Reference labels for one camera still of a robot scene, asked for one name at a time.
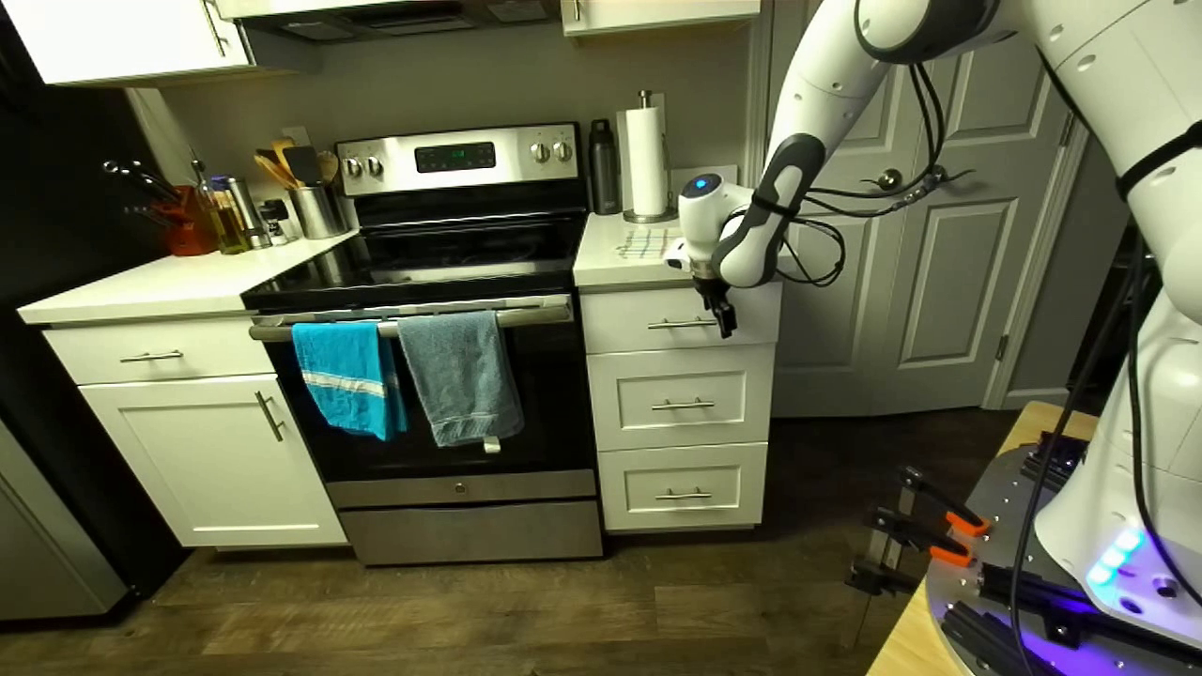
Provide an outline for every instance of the backsplash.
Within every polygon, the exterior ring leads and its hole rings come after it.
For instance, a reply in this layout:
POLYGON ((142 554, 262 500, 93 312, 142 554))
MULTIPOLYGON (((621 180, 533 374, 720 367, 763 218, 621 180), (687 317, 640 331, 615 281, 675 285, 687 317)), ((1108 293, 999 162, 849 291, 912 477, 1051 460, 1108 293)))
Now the backsplash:
POLYGON ((735 167, 750 24, 572 42, 560 28, 322 46, 321 73, 163 92, 184 146, 262 180, 252 146, 299 124, 314 146, 384 131, 595 119, 664 92, 667 167, 735 167))

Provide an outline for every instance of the blue towel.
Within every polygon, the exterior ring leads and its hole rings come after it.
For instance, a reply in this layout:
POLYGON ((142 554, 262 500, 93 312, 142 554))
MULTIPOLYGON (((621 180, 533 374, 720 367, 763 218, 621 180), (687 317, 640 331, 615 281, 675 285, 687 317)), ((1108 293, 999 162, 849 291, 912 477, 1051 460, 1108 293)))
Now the blue towel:
POLYGON ((329 427, 374 440, 408 427, 374 325, 293 325, 293 352, 329 427))
POLYGON ((522 401, 491 312, 402 321, 398 340, 441 449, 522 431, 522 401))

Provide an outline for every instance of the wall outlet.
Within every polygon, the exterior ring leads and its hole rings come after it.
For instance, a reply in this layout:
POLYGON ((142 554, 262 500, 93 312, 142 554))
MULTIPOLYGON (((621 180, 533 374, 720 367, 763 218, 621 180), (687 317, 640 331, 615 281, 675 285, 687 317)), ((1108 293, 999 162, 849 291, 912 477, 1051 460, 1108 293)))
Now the wall outlet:
POLYGON ((687 167, 687 171, 667 171, 674 195, 684 188, 684 180, 697 173, 719 173, 720 185, 741 185, 741 167, 687 167))

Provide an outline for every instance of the wooden table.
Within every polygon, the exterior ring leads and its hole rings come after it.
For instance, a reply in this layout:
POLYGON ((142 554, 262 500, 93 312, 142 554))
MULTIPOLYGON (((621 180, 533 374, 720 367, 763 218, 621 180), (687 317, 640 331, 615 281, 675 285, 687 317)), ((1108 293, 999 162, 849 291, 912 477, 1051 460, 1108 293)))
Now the wooden table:
MULTIPOLYGON (((1056 427, 1056 419, 1061 419, 1061 405, 1031 401, 1019 414, 1019 421, 1014 421, 1010 437, 1003 440, 999 454, 1036 442, 1041 431, 1056 427)), ((1067 437, 1091 440, 1093 424, 1097 424, 1097 419, 1073 414, 1067 421, 1067 437)), ((880 645, 880 653, 877 653, 868 673, 873 676, 969 673, 963 664, 963 659, 953 653, 953 645, 942 638, 940 624, 930 619, 928 581, 912 590, 905 614, 897 615, 889 638, 880 645)))

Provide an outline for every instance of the control panel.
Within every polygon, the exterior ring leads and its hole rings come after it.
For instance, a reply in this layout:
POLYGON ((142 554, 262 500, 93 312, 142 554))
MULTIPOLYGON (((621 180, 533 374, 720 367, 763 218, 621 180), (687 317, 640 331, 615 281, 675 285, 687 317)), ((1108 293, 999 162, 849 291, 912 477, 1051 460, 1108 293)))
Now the control panel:
POLYGON ((574 124, 357 141, 339 162, 346 195, 581 177, 574 124))

